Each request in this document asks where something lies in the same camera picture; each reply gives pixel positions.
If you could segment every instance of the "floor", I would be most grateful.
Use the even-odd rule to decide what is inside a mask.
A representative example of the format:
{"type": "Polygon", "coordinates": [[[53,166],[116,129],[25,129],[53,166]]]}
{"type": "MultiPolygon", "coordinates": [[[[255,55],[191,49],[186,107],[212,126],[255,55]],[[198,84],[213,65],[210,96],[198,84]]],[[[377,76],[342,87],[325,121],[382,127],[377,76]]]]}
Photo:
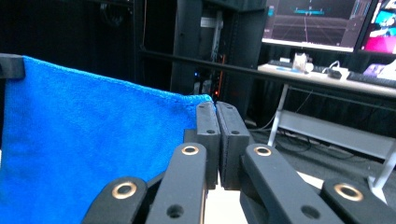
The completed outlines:
{"type": "MultiPolygon", "coordinates": [[[[267,143],[268,130],[250,132],[257,143],[267,143]]],[[[322,180],[334,177],[351,179],[368,188],[367,177],[382,168],[382,161],[375,158],[282,130],[276,135],[276,149],[317,192],[322,180]]],[[[396,210],[396,173],[383,190],[388,206],[396,210]]],[[[211,223],[247,223],[239,204],[239,191],[225,191],[220,186],[209,191],[205,224],[211,223]]]]}

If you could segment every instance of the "black bar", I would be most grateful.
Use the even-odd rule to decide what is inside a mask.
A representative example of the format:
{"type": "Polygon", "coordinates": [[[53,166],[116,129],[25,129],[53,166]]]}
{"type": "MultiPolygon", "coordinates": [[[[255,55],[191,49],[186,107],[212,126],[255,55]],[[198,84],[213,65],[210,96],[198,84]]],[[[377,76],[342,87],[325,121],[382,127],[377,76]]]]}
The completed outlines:
{"type": "Polygon", "coordinates": [[[351,180],[326,180],[320,196],[345,223],[395,223],[395,211],[351,180]]]}
{"type": "MultiPolygon", "coordinates": [[[[265,25],[265,12],[262,9],[234,13],[231,18],[224,18],[224,28],[221,31],[220,40],[224,44],[221,45],[220,51],[226,55],[227,64],[257,69],[265,25]]],[[[221,79],[219,100],[235,106],[242,119],[247,116],[253,81],[252,76],[232,72],[224,73],[221,79]]]]}
{"type": "Polygon", "coordinates": [[[197,143],[206,148],[206,187],[215,189],[218,184],[220,129],[212,102],[196,107],[197,143]]]}
{"type": "Polygon", "coordinates": [[[24,78],[23,57],[0,53],[0,78],[24,78]]]}
{"type": "Polygon", "coordinates": [[[134,177],[113,180],[92,202],[82,223],[130,224],[147,192],[146,183],[134,177]]]}
{"type": "Polygon", "coordinates": [[[249,144],[250,133],[234,106],[217,102],[216,108],[221,130],[219,161],[221,185],[225,189],[239,190],[239,158],[249,144]]]}
{"type": "Polygon", "coordinates": [[[323,90],[323,87],[325,87],[328,90],[347,92],[350,94],[359,95],[360,97],[362,97],[364,95],[364,96],[368,96],[368,97],[376,97],[376,98],[379,97],[384,100],[392,101],[391,97],[384,96],[384,95],[373,96],[371,93],[365,93],[365,92],[356,93],[356,91],[344,89],[343,87],[331,86],[331,85],[326,85],[326,84],[318,85],[317,83],[310,82],[309,80],[301,81],[298,78],[280,77],[277,74],[258,71],[257,69],[249,69],[249,68],[243,68],[243,67],[239,67],[239,66],[235,66],[235,65],[228,65],[228,64],[221,64],[221,63],[212,63],[212,62],[207,62],[207,61],[203,61],[203,60],[174,56],[174,55],[164,54],[164,53],[150,51],[150,50],[141,50],[140,53],[142,54],[142,57],[154,58],[154,59],[165,60],[165,61],[170,61],[170,62],[191,63],[191,64],[195,64],[196,66],[214,69],[214,70],[218,70],[218,71],[235,72],[235,73],[243,74],[244,76],[251,76],[254,78],[265,79],[265,80],[269,80],[269,81],[292,84],[294,87],[297,87],[297,86],[307,87],[309,89],[314,89],[314,90],[323,90]]]}
{"type": "Polygon", "coordinates": [[[206,149],[196,143],[178,146],[158,189],[147,222],[204,221],[206,149]]]}
{"type": "Polygon", "coordinates": [[[133,45],[132,45],[132,70],[133,74],[131,77],[133,78],[133,82],[141,85],[145,85],[145,73],[143,71],[143,64],[141,60],[141,55],[139,54],[139,50],[143,44],[143,33],[144,33],[144,0],[134,0],[134,1],[127,1],[133,2],[133,15],[131,17],[131,24],[133,25],[133,45]]]}
{"type": "MultiPolygon", "coordinates": [[[[177,0],[173,51],[175,55],[190,58],[198,57],[202,11],[202,0],[177,0]]],[[[193,92],[195,72],[196,67],[193,64],[174,63],[171,91],[181,94],[193,92]]]]}
{"type": "Polygon", "coordinates": [[[261,202],[254,200],[241,190],[239,197],[248,224],[268,223],[268,211],[261,202]]]}
{"type": "Polygon", "coordinates": [[[242,163],[269,223],[343,223],[274,147],[250,145],[242,163]]]}

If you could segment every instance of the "black metal rod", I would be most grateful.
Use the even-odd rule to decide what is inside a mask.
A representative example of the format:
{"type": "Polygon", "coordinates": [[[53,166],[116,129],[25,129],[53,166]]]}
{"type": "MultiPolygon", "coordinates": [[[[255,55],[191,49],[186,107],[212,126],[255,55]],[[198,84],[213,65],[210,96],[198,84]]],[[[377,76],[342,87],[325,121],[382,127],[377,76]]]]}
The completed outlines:
{"type": "Polygon", "coordinates": [[[205,166],[204,146],[196,143],[179,145],[166,169],[146,223],[203,223],[205,166]]]}
{"type": "Polygon", "coordinates": [[[323,88],[325,88],[325,90],[336,91],[336,92],[346,92],[349,94],[358,95],[359,97],[362,97],[362,96],[371,97],[371,98],[379,97],[384,100],[392,100],[391,97],[388,97],[386,95],[380,95],[380,94],[372,95],[371,93],[366,93],[366,92],[356,92],[355,90],[349,90],[349,89],[345,89],[344,87],[338,87],[338,86],[334,86],[334,85],[330,85],[330,84],[327,85],[326,83],[318,84],[315,81],[311,82],[306,79],[300,80],[297,77],[296,78],[281,77],[277,74],[259,71],[255,68],[245,68],[245,67],[229,65],[229,64],[212,63],[212,62],[207,62],[204,60],[198,60],[198,59],[193,59],[193,58],[165,54],[165,53],[160,53],[157,51],[151,51],[151,50],[146,50],[146,49],[141,49],[140,53],[141,53],[142,58],[146,57],[146,58],[159,59],[159,60],[169,61],[169,62],[190,63],[190,64],[194,64],[197,67],[204,67],[204,68],[208,68],[208,69],[229,72],[229,73],[233,73],[233,74],[239,75],[239,76],[251,76],[254,78],[265,79],[265,80],[275,81],[275,82],[280,82],[280,83],[286,83],[286,84],[290,84],[292,86],[309,88],[309,89],[313,89],[313,90],[323,91],[323,88]]]}

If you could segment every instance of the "white desk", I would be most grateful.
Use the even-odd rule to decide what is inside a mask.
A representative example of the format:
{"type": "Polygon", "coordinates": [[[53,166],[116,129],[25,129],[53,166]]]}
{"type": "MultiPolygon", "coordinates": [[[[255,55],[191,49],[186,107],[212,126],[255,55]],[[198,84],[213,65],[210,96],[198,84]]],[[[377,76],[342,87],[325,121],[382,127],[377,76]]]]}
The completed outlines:
{"type": "Polygon", "coordinates": [[[289,80],[289,83],[284,84],[283,87],[268,145],[273,145],[277,128],[281,127],[341,147],[350,148],[367,155],[384,159],[385,162],[383,169],[376,177],[369,176],[368,183],[372,193],[385,202],[386,200],[382,188],[396,165],[396,139],[292,113],[284,110],[283,105],[285,103],[287,92],[291,88],[290,85],[292,85],[293,81],[304,83],[308,86],[315,86],[316,88],[336,88],[352,91],[354,93],[364,93],[374,97],[381,96],[395,100],[396,89],[349,81],[346,80],[346,76],[343,76],[341,79],[335,79],[319,73],[296,73],[288,68],[279,68],[270,64],[261,65],[258,69],[271,77],[279,77],[279,79],[282,80],[289,80]]]}

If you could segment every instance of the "black metal frame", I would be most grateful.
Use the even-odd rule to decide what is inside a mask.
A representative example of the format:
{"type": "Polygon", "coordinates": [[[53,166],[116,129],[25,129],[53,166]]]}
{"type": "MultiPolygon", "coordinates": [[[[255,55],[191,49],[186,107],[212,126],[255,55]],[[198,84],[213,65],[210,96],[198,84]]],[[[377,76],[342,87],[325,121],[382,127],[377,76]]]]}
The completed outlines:
{"type": "MultiPolygon", "coordinates": [[[[224,11],[219,52],[226,58],[225,63],[257,68],[265,24],[265,3],[265,0],[177,0],[173,55],[191,59],[200,57],[201,18],[204,6],[210,5],[224,11]]],[[[191,94],[198,65],[173,61],[170,90],[191,94]]],[[[252,81],[251,77],[235,71],[223,74],[219,99],[235,105],[245,117],[252,81]]]]}
{"type": "Polygon", "coordinates": [[[206,188],[215,189],[218,184],[220,129],[213,103],[201,103],[196,107],[197,129],[185,130],[185,143],[195,142],[207,149],[206,188]]]}
{"type": "MultiPolygon", "coordinates": [[[[241,117],[235,113],[234,106],[218,102],[216,109],[222,140],[219,161],[228,161],[220,162],[219,168],[236,173],[226,175],[226,172],[220,172],[221,185],[240,190],[240,203],[248,223],[392,223],[396,218],[396,212],[370,190],[350,180],[327,180],[321,193],[316,194],[275,148],[255,144],[244,134],[246,127],[239,125],[241,117]],[[241,138],[233,139],[240,133],[241,138]]],[[[197,133],[186,131],[185,140],[196,141],[197,133]]],[[[145,206],[136,213],[129,207],[139,202],[130,202],[125,209],[114,205],[129,215],[124,214],[127,218],[120,223],[203,223],[205,193],[208,191],[205,168],[215,162],[208,157],[209,153],[206,155],[206,148],[201,144],[189,142],[178,146],[165,174],[153,181],[156,188],[151,191],[145,206]],[[130,219],[133,214],[137,214],[137,219],[130,219]]],[[[110,191],[106,189],[108,187],[101,194],[109,195],[110,191]]],[[[107,200],[106,204],[113,206],[114,199],[107,197],[107,200]]],[[[90,213],[112,216],[99,210],[90,210],[87,216],[91,216],[90,213]]]]}
{"type": "MultiPolygon", "coordinates": [[[[230,73],[238,73],[238,74],[243,74],[246,77],[265,79],[265,80],[274,81],[274,82],[278,82],[278,83],[292,84],[295,87],[309,88],[309,90],[313,89],[314,91],[323,91],[322,87],[312,86],[311,83],[309,82],[309,80],[301,81],[300,79],[293,78],[293,77],[280,77],[273,73],[258,71],[257,69],[245,68],[245,67],[230,65],[230,64],[212,63],[212,62],[207,62],[204,60],[197,60],[197,59],[192,59],[192,58],[187,58],[187,57],[170,55],[170,54],[160,53],[160,52],[146,50],[146,49],[141,49],[140,53],[141,53],[142,58],[153,58],[153,59],[160,59],[160,60],[170,61],[170,62],[196,64],[196,66],[201,66],[201,67],[205,67],[208,69],[214,69],[214,70],[230,72],[230,73]]],[[[352,95],[358,95],[355,91],[347,90],[342,87],[326,86],[326,90],[336,91],[336,92],[344,92],[344,93],[348,93],[348,94],[352,94],[352,95]]],[[[359,97],[373,98],[372,95],[370,95],[369,93],[364,93],[364,92],[360,92],[359,97]]],[[[385,101],[389,101],[389,102],[394,101],[391,97],[387,97],[387,96],[383,96],[383,95],[377,95],[376,99],[381,99],[381,100],[385,100],[385,101]]]]}
{"type": "Polygon", "coordinates": [[[24,63],[21,55],[0,53],[0,78],[24,78],[24,63]]]}

